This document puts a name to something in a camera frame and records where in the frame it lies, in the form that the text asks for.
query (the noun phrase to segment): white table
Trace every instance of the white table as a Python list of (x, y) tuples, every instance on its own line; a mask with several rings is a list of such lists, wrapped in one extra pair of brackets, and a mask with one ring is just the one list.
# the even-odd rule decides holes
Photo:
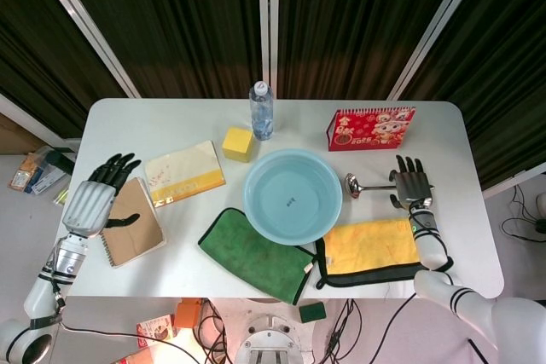
[[(266, 298), (217, 265), (198, 246), (218, 213), (242, 209), (245, 175), (257, 158), (288, 147), (300, 147), (327, 160), (342, 178), (357, 175), (361, 184), (385, 184), (397, 163), (395, 155), (422, 160), (433, 191), (433, 211), (457, 273), (465, 286), (488, 298), (503, 288), (501, 268), (485, 213), (468, 138), (460, 111), (448, 102), (411, 102), (417, 108), (403, 146), (398, 150), (330, 153), (325, 130), (338, 108), (408, 105), (392, 101), (275, 101), (275, 133), (254, 147), (253, 161), (226, 159), (222, 141), (230, 126), (250, 128), (247, 100), (129, 100), (97, 102), (90, 111), (79, 149), (70, 193), (114, 153), (135, 153), (148, 161), (160, 155), (212, 140), (224, 171), (226, 185), (180, 200), (157, 210), (167, 244), (120, 268), (112, 268), (99, 239), (90, 251), (71, 296)], [(143, 166), (132, 176), (145, 178)], [(344, 194), (338, 223), (403, 217), (392, 207), (389, 191), (362, 193), (360, 199)], [(66, 234), (64, 226), (58, 235)], [(413, 281), (317, 290), (317, 266), (302, 298), (405, 298)]]

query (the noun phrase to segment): plastic water bottle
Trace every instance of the plastic water bottle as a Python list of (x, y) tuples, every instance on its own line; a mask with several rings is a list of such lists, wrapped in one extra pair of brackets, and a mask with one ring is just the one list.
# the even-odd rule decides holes
[(269, 140), (273, 134), (273, 90), (265, 81), (258, 81), (249, 94), (254, 135), (260, 141)]

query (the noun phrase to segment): bottle cap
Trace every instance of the bottle cap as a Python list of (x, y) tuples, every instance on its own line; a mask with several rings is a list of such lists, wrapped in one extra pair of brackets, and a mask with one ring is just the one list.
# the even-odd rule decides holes
[(267, 94), (268, 88), (269, 87), (267, 86), (267, 83), (265, 81), (257, 81), (254, 85), (254, 92), (257, 95), (263, 96)]

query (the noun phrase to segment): red calendar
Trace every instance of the red calendar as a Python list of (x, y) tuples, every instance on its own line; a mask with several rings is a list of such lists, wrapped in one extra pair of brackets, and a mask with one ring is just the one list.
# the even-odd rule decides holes
[(415, 107), (338, 110), (326, 130), (329, 151), (398, 148)]

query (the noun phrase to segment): green sponge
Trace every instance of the green sponge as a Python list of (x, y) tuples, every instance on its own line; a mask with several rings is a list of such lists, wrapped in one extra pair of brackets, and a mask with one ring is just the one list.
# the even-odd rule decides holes
[(326, 310), (324, 309), (324, 303), (318, 302), (301, 306), (299, 308), (299, 317), (301, 318), (302, 323), (325, 319)]

